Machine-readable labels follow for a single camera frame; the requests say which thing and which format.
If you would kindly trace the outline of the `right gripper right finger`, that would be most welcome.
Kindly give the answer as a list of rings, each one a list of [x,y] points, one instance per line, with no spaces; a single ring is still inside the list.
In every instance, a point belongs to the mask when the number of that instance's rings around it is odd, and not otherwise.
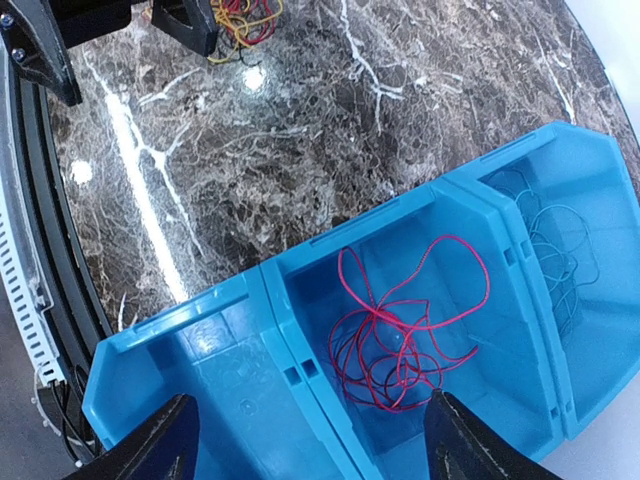
[[[513,448],[453,394],[441,389],[432,392],[424,428],[431,479],[557,477]]]

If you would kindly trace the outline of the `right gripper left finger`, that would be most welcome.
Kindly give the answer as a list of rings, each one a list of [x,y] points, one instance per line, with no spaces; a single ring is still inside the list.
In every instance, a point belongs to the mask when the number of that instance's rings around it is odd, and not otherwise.
[[[200,434],[196,399],[177,394],[70,479],[193,479]]]

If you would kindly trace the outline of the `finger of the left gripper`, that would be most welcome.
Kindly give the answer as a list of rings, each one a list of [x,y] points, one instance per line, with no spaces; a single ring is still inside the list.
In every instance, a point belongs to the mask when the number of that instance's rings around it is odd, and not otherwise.
[[[49,89],[67,106],[82,102],[67,47],[48,1],[1,0],[1,36],[22,79]]]
[[[154,0],[152,25],[200,56],[216,49],[218,24],[208,0]]]

